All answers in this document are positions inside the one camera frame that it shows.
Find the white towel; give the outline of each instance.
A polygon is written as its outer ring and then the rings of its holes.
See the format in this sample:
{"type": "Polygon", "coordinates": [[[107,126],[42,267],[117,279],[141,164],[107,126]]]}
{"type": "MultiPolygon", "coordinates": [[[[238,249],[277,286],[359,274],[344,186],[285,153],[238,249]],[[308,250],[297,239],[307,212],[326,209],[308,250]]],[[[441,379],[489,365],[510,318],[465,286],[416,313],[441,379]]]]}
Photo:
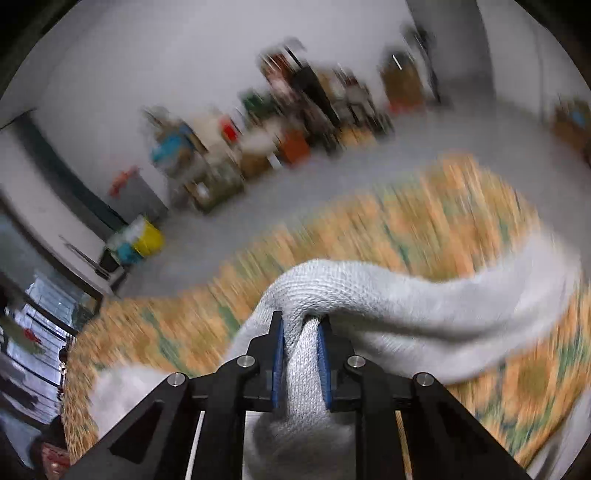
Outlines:
{"type": "MultiPolygon", "coordinates": [[[[361,262],[314,260],[292,268],[265,292],[226,356],[245,354],[252,338],[267,333],[273,311],[283,312],[284,391],[275,412],[247,415],[243,477],[355,477],[352,416],[329,413],[322,399],[320,316],[330,314],[335,333],[384,370],[406,377],[427,371],[451,383],[535,344],[560,319],[579,278],[579,257],[543,231],[496,266],[445,283],[361,262]]],[[[144,390],[137,401],[150,391],[144,390]]],[[[105,398],[104,388],[95,389],[90,409],[104,434],[118,419],[96,398],[105,398]]]]}

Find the door frame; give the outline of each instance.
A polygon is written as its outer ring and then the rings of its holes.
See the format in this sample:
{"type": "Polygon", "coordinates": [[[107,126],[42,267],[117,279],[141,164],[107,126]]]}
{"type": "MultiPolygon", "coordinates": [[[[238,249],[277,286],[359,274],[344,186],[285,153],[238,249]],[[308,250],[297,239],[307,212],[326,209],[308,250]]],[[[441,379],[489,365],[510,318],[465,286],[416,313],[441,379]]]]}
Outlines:
{"type": "Polygon", "coordinates": [[[39,253],[56,271],[72,282],[76,287],[87,293],[97,301],[95,314],[98,313],[102,304],[104,295],[90,285],[86,280],[76,275],[72,270],[65,266],[50,250],[48,250],[21,222],[17,213],[11,207],[3,192],[0,192],[0,213],[4,213],[16,227],[17,231],[25,238],[27,242],[39,253]]]}

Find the orange item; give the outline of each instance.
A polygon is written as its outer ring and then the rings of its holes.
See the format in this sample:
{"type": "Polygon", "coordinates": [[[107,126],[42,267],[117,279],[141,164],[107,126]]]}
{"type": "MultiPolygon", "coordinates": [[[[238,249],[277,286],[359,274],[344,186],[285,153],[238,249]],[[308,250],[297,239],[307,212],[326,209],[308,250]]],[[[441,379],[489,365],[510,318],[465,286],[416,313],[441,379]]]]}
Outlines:
{"type": "Polygon", "coordinates": [[[300,130],[288,130],[279,148],[284,160],[291,164],[300,163],[310,156],[310,146],[300,130]]]}

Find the floral bedspread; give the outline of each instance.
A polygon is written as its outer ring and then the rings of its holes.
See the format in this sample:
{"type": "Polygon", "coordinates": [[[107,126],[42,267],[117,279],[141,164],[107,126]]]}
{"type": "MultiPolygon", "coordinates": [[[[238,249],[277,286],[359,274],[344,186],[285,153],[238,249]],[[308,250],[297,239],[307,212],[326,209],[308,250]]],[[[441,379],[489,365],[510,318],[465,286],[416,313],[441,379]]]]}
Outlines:
{"type": "MultiPolygon", "coordinates": [[[[216,369],[264,290],[313,258],[360,260],[433,281],[473,275],[538,227],[535,210],[468,156],[331,202],[280,225],[182,295],[107,303],[70,353],[63,422],[70,457],[96,441],[88,395],[97,372],[139,362],[190,376],[216,369]]],[[[590,378],[586,284],[549,337],[450,391],[523,466],[568,415],[590,378]]]]}

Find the white wall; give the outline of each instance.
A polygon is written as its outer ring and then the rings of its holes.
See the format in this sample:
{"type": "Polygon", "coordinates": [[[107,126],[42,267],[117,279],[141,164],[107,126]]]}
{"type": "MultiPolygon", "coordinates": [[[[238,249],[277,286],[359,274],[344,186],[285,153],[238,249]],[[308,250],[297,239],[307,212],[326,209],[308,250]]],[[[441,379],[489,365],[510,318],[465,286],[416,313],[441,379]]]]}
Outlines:
{"type": "Polygon", "coordinates": [[[97,290],[110,293],[93,268],[64,247],[60,235],[98,260],[104,242],[64,205],[46,184],[12,131],[0,131],[0,188],[27,229],[64,265],[97,290]]]}
{"type": "Polygon", "coordinates": [[[431,61],[439,80],[491,78],[491,58],[476,0],[407,2],[415,22],[434,37],[431,61]]]}
{"type": "Polygon", "coordinates": [[[546,28],[514,0],[478,0],[497,95],[541,118],[551,118],[558,96],[591,103],[583,77],[546,28]]]}
{"type": "Polygon", "coordinates": [[[162,105],[186,119],[210,105],[229,111],[239,105],[237,93],[265,84],[257,54],[288,36],[302,41],[308,60],[352,68],[380,101],[382,50],[404,44],[403,22],[412,22],[404,0],[119,1],[53,69],[34,116],[99,196],[135,164],[166,200],[165,181],[149,161],[142,107],[162,105]]]}

